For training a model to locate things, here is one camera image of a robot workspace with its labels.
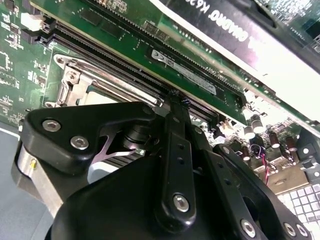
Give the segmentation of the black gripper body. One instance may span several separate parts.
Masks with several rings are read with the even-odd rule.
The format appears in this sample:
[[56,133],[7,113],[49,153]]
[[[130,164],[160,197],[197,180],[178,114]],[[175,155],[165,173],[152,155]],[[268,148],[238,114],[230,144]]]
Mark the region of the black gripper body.
[[218,229],[222,210],[204,172],[173,180],[161,176],[159,159],[142,158],[82,188],[61,206],[52,240],[225,240]]

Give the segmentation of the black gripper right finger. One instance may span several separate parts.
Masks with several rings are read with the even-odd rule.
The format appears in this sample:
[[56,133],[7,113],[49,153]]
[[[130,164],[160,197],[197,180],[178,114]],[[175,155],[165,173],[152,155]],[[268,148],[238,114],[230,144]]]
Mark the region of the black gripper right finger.
[[224,144],[211,147],[204,132],[191,123],[189,101],[181,111],[191,137],[196,163],[212,184],[222,237],[226,240],[310,240],[312,234],[256,176],[236,153]]

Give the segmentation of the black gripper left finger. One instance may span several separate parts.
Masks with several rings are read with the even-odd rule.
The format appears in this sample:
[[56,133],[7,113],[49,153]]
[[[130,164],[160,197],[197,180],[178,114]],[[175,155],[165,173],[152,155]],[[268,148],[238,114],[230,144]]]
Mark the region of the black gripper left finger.
[[55,219],[74,193],[144,158],[160,160],[173,180],[176,162],[192,182],[192,148],[181,99],[167,98],[165,115],[143,102],[45,108],[25,117],[17,168],[32,182]]

